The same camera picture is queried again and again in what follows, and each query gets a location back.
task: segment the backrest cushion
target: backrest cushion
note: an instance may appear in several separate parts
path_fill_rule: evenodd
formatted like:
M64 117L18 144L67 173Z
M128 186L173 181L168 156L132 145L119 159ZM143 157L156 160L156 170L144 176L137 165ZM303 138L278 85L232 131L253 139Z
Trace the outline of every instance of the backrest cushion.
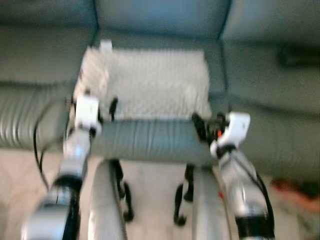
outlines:
M222 39L320 46L320 1L233 0Z
M95 26L94 0L0 0L0 23Z
M218 38L229 0L95 0L99 25L124 31Z

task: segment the floor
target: floor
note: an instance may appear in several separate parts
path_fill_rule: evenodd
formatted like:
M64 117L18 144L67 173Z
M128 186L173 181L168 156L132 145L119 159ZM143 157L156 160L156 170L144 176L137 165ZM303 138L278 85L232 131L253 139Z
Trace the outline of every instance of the floor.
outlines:
M54 178L61 154L48 153L44 170L49 180ZM0 240L20 239L25 217L45 194L34 162L27 151L0 150ZM81 194L80 240L87 239L88 202L95 169L101 158L89 160L89 171ZM133 222L126 225L129 240L191 240L192 218L183 228L173 225L174 195L184 176L184 165L122 162L125 179L129 182L135 211ZM264 177L266 184L270 178ZM275 216L275 235L279 240L306 239L306 232L318 229L319 216L306 216L268 190Z

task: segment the couch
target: couch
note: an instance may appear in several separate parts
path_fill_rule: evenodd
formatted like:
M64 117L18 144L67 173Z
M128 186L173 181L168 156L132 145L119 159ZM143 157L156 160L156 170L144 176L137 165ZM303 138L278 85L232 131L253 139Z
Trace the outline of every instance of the couch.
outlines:
M212 111L251 114L241 149L257 170L319 181L319 65L278 58L287 46L319 49L319 16L318 0L2 0L0 147L31 150L46 105L72 95L87 46L111 39L114 48L203 49ZM39 149L64 132L67 117L62 104L47 112ZM105 122L92 154L216 164L191 121Z

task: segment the gray couch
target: gray couch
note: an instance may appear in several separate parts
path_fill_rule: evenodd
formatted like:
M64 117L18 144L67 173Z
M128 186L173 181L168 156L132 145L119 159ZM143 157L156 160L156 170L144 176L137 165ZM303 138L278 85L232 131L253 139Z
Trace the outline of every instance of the gray couch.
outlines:
M86 47L111 39L114 48L204 49L212 110L251 114L242 149L258 171L319 181L319 66L277 58L282 46L319 48L319 16L318 0L2 0L0 147L32 149L37 118L72 94ZM50 109L40 149L63 133L67 115ZM92 152L213 164L191 121L106 122Z

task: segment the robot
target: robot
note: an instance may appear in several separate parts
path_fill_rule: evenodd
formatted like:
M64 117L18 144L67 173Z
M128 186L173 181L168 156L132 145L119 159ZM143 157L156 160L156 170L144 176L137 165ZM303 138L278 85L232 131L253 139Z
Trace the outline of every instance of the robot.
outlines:
M255 167L238 149L247 136L250 119L249 114L240 112L230 112L227 115L219 113L215 121L208 122L205 122L196 113L192 116L199 139L209 145L211 156L218 160L218 168L226 193L225 198L235 216L239 239L273 240L275 239L274 215L266 187ZM204 175L206 169L199 169L187 164L185 180L178 187L175 195L173 221L178 226L183 226L186 223L188 209L194 200L194 184L196 184L194 171L197 172L198 179L206 178L207 182L210 181L210 178ZM198 190L196 194L210 194L214 187L214 182L211 185L206 184L202 188L203 192ZM215 218L209 213L204 213L204 215L207 216L205 220L202 219L203 224ZM206 239L231 239L225 229L227 227L220 224L220 227L216 227L215 232L211 233L214 237L208 236L207 233Z
M92 141L101 133L102 120L99 100L88 92L78 96L71 105L73 126L63 143L63 161L50 190L24 223L22 240L76 240L79 237L80 193L87 175ZM112 165L123 217L129 222L134 217L128 197L129 186L123 182L119 160L113 160Z

